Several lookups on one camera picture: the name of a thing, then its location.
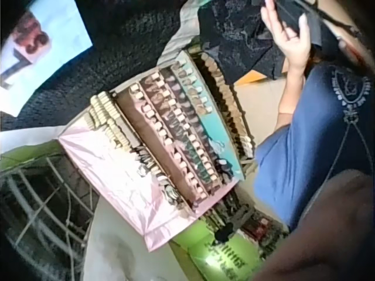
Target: pink paper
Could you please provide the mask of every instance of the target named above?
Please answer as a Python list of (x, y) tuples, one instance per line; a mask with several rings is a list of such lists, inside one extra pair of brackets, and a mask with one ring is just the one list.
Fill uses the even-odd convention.
[(90, 131), (83, 118), (70, 125), (59, 142), (96, 190), (144, 237), (149, 251), (187, 228), (237, 183), (234, 180), (215, 192), (195, 213), (177, 210), (167, 202), (151, 174), (138, 174), (134, 153), (113, 149), (104, 132)]

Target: black fabric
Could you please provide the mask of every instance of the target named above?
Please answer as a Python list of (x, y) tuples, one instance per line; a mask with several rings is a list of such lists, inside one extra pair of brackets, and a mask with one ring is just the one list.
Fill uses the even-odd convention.
[(155, 67), (185, 1), (77, 0), (93, 47), (42, 84), (17, 118), (1, 113), (1, 129), (66, 125), (94, 94)]
[(198, 12), (202, 49), (220, 66), (228, 84), (254, 69), (272, 79), (285, 57), (263, 24), (260, 6), (248, 0), (217, 0)]
[(233, 233), (233, 223), (228, 222), (223, 228), (215, 232), (214, 236), (220, 243), (226, 243), (229, 241), (229, 236)]

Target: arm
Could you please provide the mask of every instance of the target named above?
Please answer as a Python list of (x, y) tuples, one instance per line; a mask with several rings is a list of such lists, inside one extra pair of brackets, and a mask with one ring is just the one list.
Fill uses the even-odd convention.
[(292, 122), (293, 113), (301, 96), (305, 84), (304, 71), (298, 68), (289, 68), (287, 83), (279, 103), (279, 113), (275, 131)]
[(350, 272), (371, 235), (371, 177), (345, 171), (330, 179), (325, 190), (253, 281), (341, 280), (340, 274)]
[(262, 20), (289, 64), (287, 83), (279, 104), (276, 131), (292, 121), (305, 82), (304, 71), (310, 55), (311, 40), (306, 15), (302, 15), (299, 19), (298, 35), (285, 22), (280, 23), (274, 0), (265, 0), (265, 3), (266, 7), (261, 9)]

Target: printed number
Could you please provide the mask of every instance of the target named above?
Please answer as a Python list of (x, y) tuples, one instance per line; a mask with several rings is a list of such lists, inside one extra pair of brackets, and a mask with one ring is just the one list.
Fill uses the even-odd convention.
[(10, 76), (16, 74), (20, 70), (22, 70), (24, 67), (29, 66), (31, 62), (24, 57), (19, 51), (16, 49), (13, 49), (13, 55), (16, 59), (19, 61), (5, 70), (3, 73), (0, 74), (0, 86), (6, 90), (10, 89), (11, 85), (9, 85), (7, 82), (5, 82)]

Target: navy blue t-shirt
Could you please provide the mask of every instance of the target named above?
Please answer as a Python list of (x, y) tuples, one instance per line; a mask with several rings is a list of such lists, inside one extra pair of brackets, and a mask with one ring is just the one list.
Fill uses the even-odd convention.
[(256, 149), (255, 195), (291, 228), (325, 181), (341, 146), (329, 178), (346, 169), (373, 175), (373, 86), (368, 77), (346, 68), (319, 64), (306, 81), (291, 124)]

